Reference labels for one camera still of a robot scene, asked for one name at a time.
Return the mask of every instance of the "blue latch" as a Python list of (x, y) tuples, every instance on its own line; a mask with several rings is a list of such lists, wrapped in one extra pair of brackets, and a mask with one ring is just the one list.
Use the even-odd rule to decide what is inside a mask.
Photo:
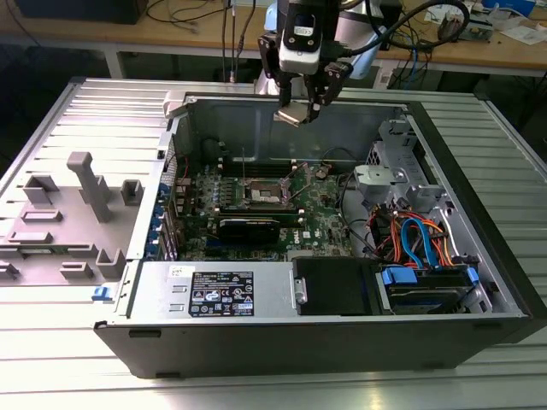
[(163, 215), (163, 208), (162, 205), (156, 204), (154, 205), (154, 216), (162, 216)]
[(479, 282), (479, 274), (474, 267), (468, 267), (468, 275), (473, 284), (477, 284)]
[(162, 224), (162, 222), (158, 218), (156, 218), (156, 217), (150, 218), (150, 226), (152, 228), (157, 228), (161, 224)]
[(144, 251), (149, 253), (149, 254), (154, 254), (154, 255), (157, 255), (157, 245), (155, 243), (147, 243), (145, 246), (144, 246)]
[(382, 272), (384, 284), (417, 284), (414, 269), (406, 266), (390, 266)]
[(159, 236), (160, 236), (160, 234), (158, 233), (158, 231), (149, 231), (148, 232), (148, 240), (149, 241), (154, 241), (157, 238), (159, 238)]
[(160, 183), (160, 186), (158, 187), (158, 194), (160, 196), (168, 196), (170, 192), (171, 188), (169, 188), (167, 184)]
[(95, 292), (93, 292), (93, 296), (91, 297), (91, 300), (94, 302), (111, 301), (112, 298), (110, 297), (110, 288), (107, 286), (96, 287)]

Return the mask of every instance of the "electronic equipment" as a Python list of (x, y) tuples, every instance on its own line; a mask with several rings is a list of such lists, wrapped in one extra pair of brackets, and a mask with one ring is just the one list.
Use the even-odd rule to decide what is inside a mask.
[[(463, 20), (461, 15), (452, 15), (447, 13), (437, 30), (438, 38), (445, 38), (458, 30), (462, 26)], [(487, 20), (485, 15), (471, 15), (469, 23), (455, 39), (469, 41), (488, 41), (494, 33), (494, 27)]]
[(94, 326), (136, 376), (451, 368), (545, 324), (421, 102), (346, 99), (295, 128), (273, 97), (176, 95), (175, 152)]
[(25, 17), (136, 24), (148, 0), (15, 0)]
[[(415, 45), (392, 38), (406, 21), (437, 4), (451, 4), (463, 14), (462, 24), (448, 37)], [(279, 0), (276, 31), (258, 39), (265, 76), (279, 89), (276, 116), (294, 126), (307, 124), (318, 117), (322, 106), (338, 97), (354, 66), (355, 78), (366, 75), (381, 44), (384, 49), (391, 44), (407, 50), (432, 50), (458, 38), (469, 21), (468, 9), (459, 0), (429, 0), (399, 20), (401, 11), (398, 1)], [(307, 105), (291, 99), (291, 81), (300, 76)]]

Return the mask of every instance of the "sticker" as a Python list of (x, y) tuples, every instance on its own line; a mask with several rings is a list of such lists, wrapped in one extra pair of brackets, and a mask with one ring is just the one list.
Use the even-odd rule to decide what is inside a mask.
[(182, 278), (184, 276), (192, 275), (194, 271), (196, 271), (195, 266), (172, 265), (169, 267), (169, 277)]
[(193, 272), (190, 316), (253, 316), (253, 290), (253, 272)]

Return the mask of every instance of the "side panel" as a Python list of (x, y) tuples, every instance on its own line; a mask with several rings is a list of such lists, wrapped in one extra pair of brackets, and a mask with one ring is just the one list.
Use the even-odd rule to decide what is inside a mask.
[(485, 209), (479, 197), (473, 190), (468, 178), (450, 152), (446, 142), (440, 136), (437, 127), (423, 108), (422, 104), (413, 102), (410, 110), (418, 123), (422, 137), (426, 141), (424, 149), (437, 162), (454, 198), (461, 204), (462, 211), (468, 217), (470, 225), (485, 247), (486, 253), (496, 266), (511, 295), (526, 315), (534, 320), (528, 322), (526, 328), (521, 329), (505, 342), (517, 343), (532, 335), (547, 324), (547, 307), (544, 305), (538, 292), (533, 288), (530, 279), (522, 270), (511, 248), (503, 239), (496, 224)]
[(474, 323), (103, 327), (95, 332), (140, 378), (200, 378), (453, 368), (521, 327)]

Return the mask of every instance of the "black cable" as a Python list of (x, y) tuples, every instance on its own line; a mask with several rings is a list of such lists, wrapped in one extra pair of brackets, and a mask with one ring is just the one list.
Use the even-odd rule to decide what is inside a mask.
[(364, 218), (359, 218), (357, 220), (352, 220), (351, 222), (348, 222), (348, 225), (353, 225), (356, 222), (367, 222), (368, 220), (365, 220)]
[(236, 73), (235, 73), (236, 82), (238, 81), (239, 56), (241, 56), (241, 53), (243, 52), (243, 47), (245, 42), (245, 33), (247, 32), (247, 27), (249, 27), (250, 20), (253, 18), (255, 9), (256, 9), (256, 0), (253, 0), (253, 7), (250, 10), (249, 15), (247, 16), (247, 20), (245, 21), (243, 30), (241, 32), (241, 35), (239, 36), (238, 52), (236, 54)]
[[(168, 10), (168, 13), (169, 13), (169, 19), (171, 20), (179, 20), (177, 18), (177, 14), (178, 13), (182, 13), (183, 11), (188, 11), (188, 10), (197, 10), (197, 9), (201, 9), (203, 6), (209, 4), (212, 0), (204, 0), (203, 3), (201, 3), (199, 6), (196, 6), (196, 7), (184, 7), (182, 9), (176, 9), (175, 11), (171, 11), (171, 9), (169, 8), (169, 0), (165, 0), (166, 2), (166, 6), (167, 6), (167, 10)], [(194, 28), (192, 28), (193, 26), (195, 26), (197, 23), (195, 21), (185, 21), (183, 24), (187, 24), (187, 25), (190, 25), (190, 26), (177, 26), (179, 24), (179, 21), (171, 21), (171, 24), (175, 27), (178, 27), (178, 28), (183, 28), (183, 29), (186, 29), (186, 30), (190, 30), (191, 32), (194, 32)]]
[(350, 224), (348, 224), (348, 220), (345, 218), (345, 215), (344, 215), (344, 196), (345, 196), (345, 192), (348, 189), (348, 183), (350, 182), (351, 177), (355, 177), (355, 174), (351, 173), (350, 176), (345, 180), (344, 188), (342, 189), (342, 194), (340, 195), (340, 218), (342, 218), (342, 222), (344, 222), (344, 225), (348, 228), (350, 233), (354, 237), (359, 239), (359, 241), (361, 241), (370, 252), (374, 252), (374, 247), (370, 243), (368, 243), (364, 237), (362, 237), (361, 235), (359, 235), (357, 232), (353, 230)]
[(160, 19), (160, 18), (157, 18), (155, 16), (153, 16), (151, 13), (150, 13), (150, 10), (155, 7), (156, 5), (158, 5), (159, 3), (162, 3), (164, 2), (165, 0), (156, 0), (155, 2), (153, 2), (150, 6), (148, 6), (148, 8), (146, 9), (146, 15), (148, 17), (150, 17), (152, 20), (154, 21), (159, 21), (160, 23), (187, 23), (189, 21), (195, 21), (195, 20), (199, 20), (199, 19), (202, 19), (203, 17), (207, 17), (207, 16), (210, 16), (210, 15), (214, 15), (216, 13), (220, 13), (221, 11), (223, 11), (224, 9), (218, 9), (218, 10), (213, 10), (213, 11), (209, 11), (208, 13), (205, 13), (204, 15), (198, 15), (196, 17), (191, 17), (189, 19), (177, 19), (177, 18), (174, 18), (172, 20), (164, 20), (164, 19)]
[[(370, 0), (364, 0), (365, 5), (367, 7), (367, 13), (369, 15), (372, 15), (371, 7), (370, 7)], [(416, 46), (407, 45), (404, 43), (398, 43), (395, 41), (390, 40), (390, 36), (402, 25), (404, 25), (407, 21), (409, 21), (412, 17), (417, 15), (418, 13), (422, 12), (423, 10), (427, 10), (428, 8), (432, 6), (436, 6), (439, 4), (449, 4), (451, 6), (457, 7), (459, 10), (463, 13), (463, 24), (458, 27), (458, 29), (453, 32), (450, 36), (447, 38), (444, 38), (442, 40), (436, 41), (434, 43), (429, 44), (417, 44)], [(359, 56), (362, 53), (365, 53), (372, 48), (376, 47), (378, 44), (382, 44), (384, 41), (388, 40), (388, 42), (396, 47), (406, 49), (406, 50), (412, 50), (416, 49), (418, 50), (430, 50), (435, 47), (438, 47), (441, 44), (449, 43), (452, 40), (457, 39), (460, 34), (463, 32), (463, 30), (466, 28), (466, 26), (469, 23), (469, 11), (468, 8), (459, 0), (429, 0), (428, 2), (425, 2), (415, 9), (412, 9), (409, 11), (407, 15), (405, 15), (401, 20), (399, 20), (397, 23), (395, 23), (393, 26), (388, 28), (385, 32), (383, 32), (381, 35), (379, 35), (374, 41), (362, 46), (359, 49), (356, 50), (346, 50), (343, 53), (340, 54), (340, 57), (352, 57), (352, 56)]]
[(340, 151), (343, 151), (345, 152), (353, 161), (357, 162), (359, 161), (355, 155), (353, 155), (351, 153), (351, 151), (349, 149), (346, 149), (344, 147), (332, 147), (332, 148), (329, 148), (327, 151), (325, 151), (325, 153), (321, 156), (321, 161), (324, 161), (326, 159), (326, 156), (329, 155), (331, 152), (333, 151), (336, 151), (336, 150), (340, 150)]
[(226, 12), (228, 8), (224, 4), (222, 12), (222, 82), (226, 83)]
[(404, 66), (403, 66), (403, 68), (401, 68), (401, 71), (399, 72), (399, 74), (395, 75), (393, 82), (387, 86), (388, 90), (391, 90), (397, 82), (399, 82), (399, 85), (401, 85), (401, 83), (402, 83), (401, 77), (403, 76), (404, 70), (407, 69), (407, 66), (410, 63), (410, 60), (412, 60), (412, 52), (410, 52), (410, 56), (407, 59), (407, 61), (404, 63)]
[(15, 13), (14, 13), (14, 10), (12, 10), (11, 6), (9, 5), (9, 0), (4, 0), (4, 2), (6, 3), (6, 7), (8, 8), (8, 11), (9, 11), (9, 14), (11, 15), (11, 18), (14, 19), (15, 21), (15, 24), (17, 26), (19, 26), (19, 28), (38, 46), (38, 47), (42, 47), (42, 44), (40, 44), (38, 42), (38, 40), (31, 34), (29, 33), (26, 28), (21, 24), (21, 22), (17, 19), (17, 17), (15, 16)]

